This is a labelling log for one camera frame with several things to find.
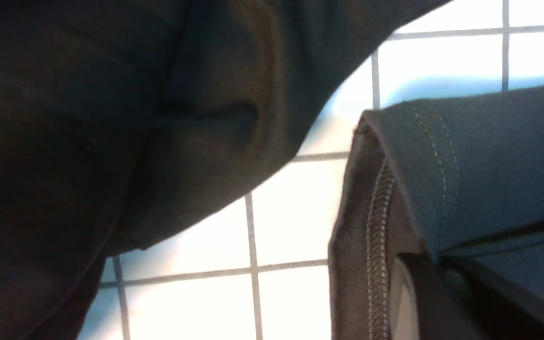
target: grout line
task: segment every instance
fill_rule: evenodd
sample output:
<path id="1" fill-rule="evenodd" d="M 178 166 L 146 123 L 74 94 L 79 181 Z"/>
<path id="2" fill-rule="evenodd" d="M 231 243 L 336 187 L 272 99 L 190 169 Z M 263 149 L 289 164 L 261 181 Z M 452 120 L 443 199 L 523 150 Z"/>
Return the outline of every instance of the grout line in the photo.
<path id="1" fill-rule="evenodd" d="M 320 265 L 327 265 L 327 262 L 328 261 L 325 259 L 325 260 L 311 260 L 311 261 L 261 265 L 260 267 L 257 268 L 257 271 L 259 271 L 259 273 L 265 273 L 265 272 L 273 272 L 273 271 L 282 271 L 284 269 L 319 267 Z"/>
<path id="2" fill-rule="evenodd" d="M 503 54 L 502 54 L 502 78 L 501 78 L 501 90 L 507 91 L 509 89 L 509 36 L 510 36 L 510 24 L 509 24 L 509 1 L 503 0 Z"/>
<path id="3" fill-rule="evenodd" d="M 110 289 L 110 288 L 117 288 L 116 282 L 100 282 L 100 285 L 98 286 L 98 289 Z"/>
<path id="4" fill-rule="evenodd" d="M 253 195 L 245 195 L 246 225 L 249 237 L 249 260 L 251 273 L 251 288 L 253 290 L 253 314 L 255 315 L 255 339 L 263 340 L 262 306 L 259 297 L 259 274 L 257 272 L 257 247 L 255 247 L 255 220 L 253 218 Z"/>
<path id="5" fill-rule="evenodd" d="M 139 280 L 126 280 L 124 282 L 125 287 L 134 287 L 134 286 L 146 286 L 148 284 L 158 284 L 158 283 L 168 283 L 168 282 L 177 282 L 177 281 L 188 281 L 188 280 L 198 280 L 206 278 L 218 278 L 221 276 L 234 276 L 234 275 L 245 275 L 251 272 L 250 268 L 238 268 L 238 269 L 225 269 L 221 271 L 211 271 L 211 272 L 199 272 L 199 273 L 185 273 L 185 274 L 175 274 L 168 276 L 159 276 L 156 278 L 147 278 Z"/>
<path id="6" fill-rule="evenodd" d="M 413 32 L 413 33 L 395 33 L 387 38 L 387 41 L 426 39 L 431 37 L 460 37 L 460 36 L 488 36 L 503 33 L 544 33 L 544 25 L 538 26 L 518 26 L 518 27 L 497 27 L 481 28 L 474 30 L 449 30 L 437 32 Z"/>
<path id="7" fill-rule="evenodd" d="M 119 256 L 112 257 L 112 265 L 115 269 L 115 278 L 117 278 L 117 292 L 119 293 L 119 305 L 121 305 L 121 328 L 123 330 L 123 340 L 130 340 L 129 333 L 129 312 L 127 308 L 127 295 L 125 294 L 125 282 L 123 281 L 123 271 L 121 270 L 121 260 Z"/>
<path id="8" fill-rule="evenodd" d="M 509 27 L 509 33 L 544 33 L 544 25 Z"/>
<path id="9" fill-rule="evenodd" d="M 379 98 L 379 49 L 376 50 L 371 56 L 371 68 L 373 69 L 373 110 L 379 110 L 380 98 Z"/>
<path id="10" fill-rule="evenodd" d="M 221 276 L 234 276 L 234 275 L 246 275 L 263 272 L 273 272 L 273 271 L 282 271 L 284 269 L 296 269 L 296 268 L 308 268 L 308 267 L 317 267 L 320 265 L 326 265 L 327 260 L 311 260 L 311 261 L 299 261 L 299 262 L 289 262 L 289 263 L 279 263 L 279 264 L 267 264 L 255 267 L 246 268 L 237 268 L 237 269 L 222 269 L 220 271 L 210 271 L 210 272 L 199 272 L 199 273 L 185 273 L 185 274 L 175 274 L 169 276 L 159 276 L 156 278 L 147 278 L 140 280 L 126 280 L 123 282 L 123 287 L 134 287 L 134 286 L 145 286 L 148 284 L 158 284 L 158 283 L 167 283 L 167 282 L 177 282 L 177 281 L 188 281 L 188 280 L 198 280 L 205 278 L 218 278 Z M 102 282 L 100 284 L 100 289 L 110 289 L 116 288 L 116 282 Z"/>
<path id="11" fill-rule="evenodd" d="M 343 153 L 312 153 L 307 155 L 296 155 L 291 163 L 315 162 L 315 161 L 336 161 L 349 157 L 349 151 Z"/>
<path id="12" fill-rule="evenodd" d="M 430 37 L 460 37 L 460 36 L 488 36 L 493 34 L 502 34 L 503 28 L 481 28 L 475 30 L 450 30 L 437 32 L 412 32 L 395 33 L 387 38 L 388 41 L 425 39 Z"/>

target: white tile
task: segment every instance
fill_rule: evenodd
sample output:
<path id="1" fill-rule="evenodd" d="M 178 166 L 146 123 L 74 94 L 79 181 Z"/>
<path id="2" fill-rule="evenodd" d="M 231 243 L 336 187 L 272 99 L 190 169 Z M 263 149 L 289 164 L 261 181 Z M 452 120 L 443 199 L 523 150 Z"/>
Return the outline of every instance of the white tile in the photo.
<path id="1" fill-rule="evenodd" d="M 544 33 L 512 34 L 509 89 L 544 85 Z"/>
<path id="2" fill-rule="evenodd" d="M 292 163 L 253 191 L 257 263 L 327 257 L 346 161 Z"/>
<path id="3" fill-rule="evenodd" d="M 102 279 L 100 282 L 114 282 L 116 280 L 115 268 L 112 265 L 112 257 L 109 257 L 104 264 L 104 271 L 102 272 Z"/>
<path id="4" fill-rule="evenodd" d="M 299 154 L 349 151 L 360 115 L 372 107 L 373 80 L 369 57 L 326 103 Z"/>
<path id="5" fill-rule="evenodd" d="M 145 251 L 121 255 L 125 280 L 248 267 L 245 200 Z"/>
<path id="6" fill-rule="evenodd" d="M 510 0 L 510 26 L 544 25 L 544 0 Z"/>
<path id="7" fill-rule="evenodd" d="M 77 340 L 123 340 L 117 289 L 100 289 Z"/>
<path id="8" fill-rule="evenodd" d="M 254 340 L 251 276 L 127 288 L 132 340 Z"/>
<path id="9" fill-rule="evenodd" d="M 326 266 L 259 274 L 265 340 L 330 340 Z"/>
<path id="10" fill-rule="evenodd" d="M 380 104 L 501 90 L 502 36 L 388 41 L 379 50 Z"/>
<path id="11" fill-rule="evenodd" d="M 454 0 L 396 33 L 473 30 L 503 26 L 501 0 Z"/>

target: tile floor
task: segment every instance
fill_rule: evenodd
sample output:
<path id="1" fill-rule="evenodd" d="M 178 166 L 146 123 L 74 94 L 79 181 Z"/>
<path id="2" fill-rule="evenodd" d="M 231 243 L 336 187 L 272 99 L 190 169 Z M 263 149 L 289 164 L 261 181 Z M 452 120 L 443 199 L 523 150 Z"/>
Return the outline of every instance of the tile floor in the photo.
<path id="1" fill-rule="evenodd" d="M 362 110 L 540 84 L 544 1 L 455 0 L 400 28 L 295 161 L 182 234 L 109 259 L 80 339 L 330 339 L 326 245 Z"/>

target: black fabric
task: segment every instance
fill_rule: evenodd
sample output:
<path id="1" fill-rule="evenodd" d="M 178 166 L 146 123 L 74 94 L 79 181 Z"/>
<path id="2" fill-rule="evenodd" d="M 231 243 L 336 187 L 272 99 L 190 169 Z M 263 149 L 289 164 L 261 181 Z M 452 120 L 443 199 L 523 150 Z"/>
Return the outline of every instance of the black fabric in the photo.
<path id="1" fill-rule="evenodd" d="M 385 172 L 396 188 L 379 201 Z M 335 340 L 389 338 L 386 276 L 401 252 L 473 261 L 544 306 L 544 87 L 363 114 L 330 243 Z M 534 337 L 524 323 L 510 334 Z"/>
<path id="2" fill-rule="evenodd" d="M 335 88 L 446 2 L 0 1 L 0 340 L 34 339 L 103 254 L 280 169 Z"/>

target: stitching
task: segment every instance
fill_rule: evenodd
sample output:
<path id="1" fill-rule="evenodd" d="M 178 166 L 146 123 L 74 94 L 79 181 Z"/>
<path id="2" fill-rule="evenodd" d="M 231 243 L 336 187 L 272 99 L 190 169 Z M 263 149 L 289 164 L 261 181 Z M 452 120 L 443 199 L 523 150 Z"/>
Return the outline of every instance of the stitching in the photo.
<path id="1" fill-rule="evenodd" d="M 375 181 L 375 187 L 371 195 L 371 204 L 369 205 L 369 215 L 366 218 L 366 276 L 367 276 L 367 292 L 369 296 L 369 340 L 373 339 L 373 288 L 372 288 L 372 263 L 371 263 L 371 220 L 373 217 L 373 209 L 375 207 L 375 196 L 377 195 L 377 189 L 381 181 L 387 159 L 383 159 L 382 167 L 379 169 L 377 179 Z"/>
<path id="2" fill-rule="evenodd" d="M 434 138 L 432 137 L 432 134 L 429 133 L 425 125 L 423 125 L 423 122 L 421 121 L 421 118 L 419 117 L 419 114 L 417 114 L 417 111 L 415 110 L 415 107 L 412 103 L 408 102 L 408 105 L 410 105 L 410 108 L 413 110 L 413 113 L 415 114 L 415 119 L 417 119 L 417 122 L 419 122 L 419 125 L 421 125 L 421 128 L 423 129 L 423 132 L 427 135 L 430 142 L 432 143 L 432 150 L 434 156 L 436 156 L 436 161 L 438 162 L 438 168 L 440 168 L 440 175 L 442 176 L 442 211 L 440 215 L 440 228 L 438 229 L 438 242 L 436 243 L 437 251 L 440 251 L 440 240 L 442 239 L 442 222 L 444 221 L 444 206 L 445 206 L 445 198 L 446 198 L 446 176 L 444 175 L 444 168 L 442 167 L 442 161 L 440 160 L 440 157 L 438 156 L 438 149 L 436 148 L 436 142 L 434 141 Z"/>
<path id="3" fill-rule="evenodd" d="M 444 134 L 446 135 L 446 138 L 449 142 L 449 147 L 450 147 L 450 152 L 452 153 L 453 155 L 453 161 L 455 162 L 455 179 L 456 179 L 456 182 L 459 183 L 459 166 L 458 166 L 458 162 L 457 162 L 457 156 L 456 156 L 456 153 L 455 153 L 455 147 L 453 146 L 453 142 L 451 140 L 451 136 L 449 134 L 449 130 L 446 128 L 446 124 L 444 123 L 444 119 L 442 119 L 442 116 L 440 116 L 440 114 L 438 113 L 438 110 L 436 109 L 436 106 L 434 106 L 434 104 L 432 104 L 432 107 L 433 107 L 433 111 L 436 112 L 436 115 L 438 116 L 438 118 L 440 119 L 440 123 L 442 124 L 442 128 L 444 129 Z M 459 186 L 457 185 L 455 187 L 455 200 L 458 198 L 459 196 Z"/>
<path id="4" fill-rule="evenodd" d="M 391 194 L 393 193 L 393 183 L 394 178 L 391 178 L 389 187 L 386 192 L 386 200 L 383 205 L 383 215 L 382 215 L 382 228 L 381 228 L 381 246 L 382 246 L 382 279 L 383 279 L 383 338 L 387 339 L 387 288 L 389 286 L 389 276 L 387 275 L 387 255 L 386 255 L 386 223 L 387 223 L 387 208 L 389 207 L 389 202 Z"/>

